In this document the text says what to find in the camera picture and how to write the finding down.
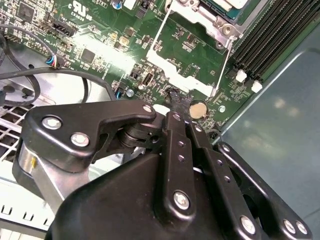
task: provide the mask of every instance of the blue wire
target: blue wire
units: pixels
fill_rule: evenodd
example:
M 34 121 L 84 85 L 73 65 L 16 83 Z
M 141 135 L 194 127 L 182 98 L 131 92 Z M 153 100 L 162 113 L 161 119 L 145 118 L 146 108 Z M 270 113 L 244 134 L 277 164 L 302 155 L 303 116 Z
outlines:
M 51 59 L 48 60 L 48 61 L 46 61 L 45 63 L 46 63 L 46 64 L 52 64 L 53 61 L 54 61 L 54 56 L 52 56 Z

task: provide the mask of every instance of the silver metal panel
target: silver metal panel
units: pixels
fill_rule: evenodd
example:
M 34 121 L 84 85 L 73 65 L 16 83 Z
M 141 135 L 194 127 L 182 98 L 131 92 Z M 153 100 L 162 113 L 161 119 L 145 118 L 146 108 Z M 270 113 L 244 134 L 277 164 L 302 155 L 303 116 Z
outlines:
M 320 239 L 320 27 L 225 129 L 229 143 Z

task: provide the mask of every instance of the screw head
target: screw head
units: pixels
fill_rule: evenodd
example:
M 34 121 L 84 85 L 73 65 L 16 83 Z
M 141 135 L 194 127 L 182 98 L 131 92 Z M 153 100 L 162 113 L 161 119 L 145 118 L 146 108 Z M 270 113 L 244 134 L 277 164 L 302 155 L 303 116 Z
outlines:
M 229 35 L 231 33 L 231 28 L 229 25 L 227 26 L 224 26 L 223 29 L 222 29 L 222 32 L 224 35 Z
M 289 222 L 287 219 L 284 219 L 284 220 L 283 220 L 283 223 L 284 223 L 286 229 L 287 229 L 290 233 L 296 234 L 295 227 L 291 224 L 291 222 Z
M 187 195 L 185 195 L 181 191 L 176 191 L 173 194 L 173 200 L 174 200 L 175 204 L 178 206 L 178 208 L 180 208 L 182 210 L 187 210 L 190 206 L 190 202 L 189 202 Z
M 176 119 L 177 121 L 181 121 L 181 117 L 178 114 L 173 114 L 174 119 Z
M 57 119 L 53 116 L 48 116 L 42 120 L 42 125 L 46 129 L 57 130 L 57 129 L 61 128 L 62 123 L 59 119 Z
M 240 218 L 241 224 L 243 228 L 250 234 L 255 234 L 256 233 L 256 228 L 253 222 L 247 217 L 247 216 L 242 216 Z
M 132 89 L 128 89 L 125 94 L 128 96 L 128 98 L 132 98 L 135 95 L 135 92 Z
M 224 113 L 224 112 L 226 111 L 226 107 L 223 106 L 223 105 L 221 105 L 221 106 L 218 108 L 218 111 L 219 111 L 220 113 Z
M 144 109 L 145 111 L 147 111 L 148 113 L 151 113 L 151 112 L 152 112 L 152 109 L 151 109 L 151 107 L 150 107 L 149 105 L 143 105 L 142 107 L 143 107 L 143 109 Z
M 222 145 L 222 147 L 226 152 L 230 152 L 230 148 L 227 145 Z
M 195 130 L 197 130 L 198 132 L 202 132 L 202 129 L 201 129 L 201 127 L 200 127 L 200 126 L 195 125 L 195 126 L 194 126 L 194 128 L 195 128 Z
M 78 147 L 86 147 L 89 145 L 89 137 L 82 132 L 75 132 L 71 136 L 71 142 Z
M 296 221 L 296 226 L 298 227 L 298 229 L 300 230 L 300 232 L 302 232 L 303 234 L 307 235 L 308 231 L 306 229 L 306 227 L 299 221 Z

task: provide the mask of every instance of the motherboard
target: motherboard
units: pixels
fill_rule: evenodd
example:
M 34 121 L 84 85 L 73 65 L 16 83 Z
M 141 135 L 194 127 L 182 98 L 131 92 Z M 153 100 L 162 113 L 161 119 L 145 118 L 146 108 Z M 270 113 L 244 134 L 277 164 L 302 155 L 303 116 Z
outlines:
M 99 76 L 118 100 L 174 98 L 211 129 L 262 89 L 319 9 L 319 0 L 0 0 L 0 19 L 48 44 L 56 68 Z M 21 31 L 4 36 L 49 55 Z

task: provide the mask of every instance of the black dimm slot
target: black dimm slot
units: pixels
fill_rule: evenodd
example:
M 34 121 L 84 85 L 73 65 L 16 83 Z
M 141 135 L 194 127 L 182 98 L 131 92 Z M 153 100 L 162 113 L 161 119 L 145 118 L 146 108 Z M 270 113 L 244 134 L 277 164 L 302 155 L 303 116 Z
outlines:
M 283 24 L 290 19 L 302 2 L 302 0 L 293 0 L 292 2 L 289 2 L 282 12 L 279 12 L 279 15 L 276 16 L 275 22 L 273 22 L 274 24 L 272 24 L 272 26 L 270 26 L 269 29 L 263 34 L 265 37 L 261 38 L 259 43 L 254 44 L 250 53 L 244 59 L 242 59 L 241 62 L 246 68 L 252 70 L 250 63 L 256 59 L 260 53 L 263 53 L 266 44 L 274 38 L 274 36 L 282 28 Z
M 295 27 L 300 23 L 302 19 L 306 16 L 306 14 L 310 11 L 313 5 L 315 5 L 316 2 L 313 1 L 307 1 L 305 2 L 301 8 L 295 13 L 295 15 L 290 19 L 288 24 L 286 24 L 285 31 L 282 31 L 280 33 L 280 36 L 278 35 L 273 41 L 270 42 L 270 44 L 266 47 L 267 49 L 272 49 L 267 55 L 261 54 L 259 58 L 256 59 L 255 64 L 252 64 L 250 66 L 250 69 L 252 70 L 252 73 L 257 72 L 259 67 L 273 54 L 273 52 L 279 47 L 279 45 L 286 39 L 286 37 L 292 32 L 292 30 L 295 29 Z
M 287 39 L 283 42 L 283 44 L 278 48 L 276 52 L 273 53 L 272 57 L 270 57 L 265 64 L 262 65 L 261 69 L 258 70 L 256 73 L 258 76 L 262 76 L 266 70 L 277 60 L 280 55 L 287 49 L 290 44 L 301 34 L 301 32 L 313 21 L 313 19 L 319 14 L 320 12 L 320 3 L 318 3 L 317 8 L 315 8 L 309 17 L 305 18 L 303 22 L 300 23 L 299 27 L 295 29 L 295 31 L 287 36 Z
M 261 18 L 261 20 L 257 23 L 254 29 L 248 34 L 248 36 L 242 41 L 240 46 L 237 48 L 233 57 L 236 60 L 241 60 L 244 55 L 250 50 L 253 46 L 252 41 L 257 41 L 261 34 L 268 28 L 268 26 L 274 20 L 274 16 L 278 14 L 277 11 L 280 11 L 284 5 L 286 5 L 286 1 L 277 0 L 273 3 L 273 5 L 268 9 L 268 12 Z

